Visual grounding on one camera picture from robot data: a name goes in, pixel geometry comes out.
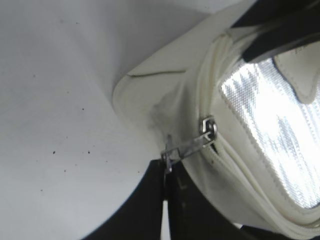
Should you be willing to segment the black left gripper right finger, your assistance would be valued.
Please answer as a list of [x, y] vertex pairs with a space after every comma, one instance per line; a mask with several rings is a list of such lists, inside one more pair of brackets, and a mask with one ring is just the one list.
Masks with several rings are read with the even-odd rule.
[[216, 210], [181, 162], [166, 176], [172, 240], [244, 240], [241, 231]]

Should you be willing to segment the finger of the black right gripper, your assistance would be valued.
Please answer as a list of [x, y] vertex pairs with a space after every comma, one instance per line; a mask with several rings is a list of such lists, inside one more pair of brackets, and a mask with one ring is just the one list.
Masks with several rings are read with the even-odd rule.
[[320, 40], [318, 0], [257, 0], [231, 27], [252, 31], [242, 52], [246, 63], [265, 59]]

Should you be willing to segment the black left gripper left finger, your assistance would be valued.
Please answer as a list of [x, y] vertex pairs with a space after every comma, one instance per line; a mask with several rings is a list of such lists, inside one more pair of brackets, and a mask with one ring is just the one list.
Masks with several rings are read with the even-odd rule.
[[85, 240], [159, 240], [165, 165], [151, 160], [141, 181], [120, 208]]

